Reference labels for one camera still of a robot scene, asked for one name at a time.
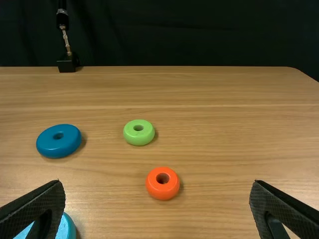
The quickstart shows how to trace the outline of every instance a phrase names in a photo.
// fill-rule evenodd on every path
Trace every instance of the blue ring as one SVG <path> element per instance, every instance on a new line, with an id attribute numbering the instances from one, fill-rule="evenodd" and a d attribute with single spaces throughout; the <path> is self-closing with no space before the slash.
<path id="1" fill-rule="evenodd" d="M 29 231 L 31 230 L 33 223 L 34 222 L 32 222 L 29 226 L 23 229 L 13 239 L 25 239 Z M 55 239 L 76 239 L 76 229 L 74 222 L 72 221 L 71 217 L 66 213 L 63 213 L 62 215 Z"/>
<path id="2" fill-rule="evenodd" d="M 73 153 L 81 144 L 80 130 L 71 124 L 47 128 L 36 140 L 36 149 L 47 158 L 62 158 Z"/>

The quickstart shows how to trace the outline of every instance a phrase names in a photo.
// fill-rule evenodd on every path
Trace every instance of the table surface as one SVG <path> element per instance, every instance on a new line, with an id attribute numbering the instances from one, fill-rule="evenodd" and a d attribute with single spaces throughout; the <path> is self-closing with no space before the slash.
<path id="1" fill-rule="evenodd" d="M 319 209 L 319 85 L 286 67 L 0 68 L 0 205 L 59 179 L 82 239 L 256 239 L 248 204 L 255 179 Z M 153 123 L 142 147 L 124 125 Z M 38 135 L 60 123 L 80 149 L 47 159 Z M 170 201 L 145 189 L 172 168 Z"/>

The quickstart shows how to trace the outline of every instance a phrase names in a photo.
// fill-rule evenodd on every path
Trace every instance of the black backdrop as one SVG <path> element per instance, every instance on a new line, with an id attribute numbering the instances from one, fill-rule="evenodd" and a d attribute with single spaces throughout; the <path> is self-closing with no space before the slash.
<path id="1" fill-rule="evenodd" d="M 318 0 L 67 0 L 88 65 L 290 66 L 319 80 Z M 57 0 L 0 0 L 0 64 L 64 53 Z"/>

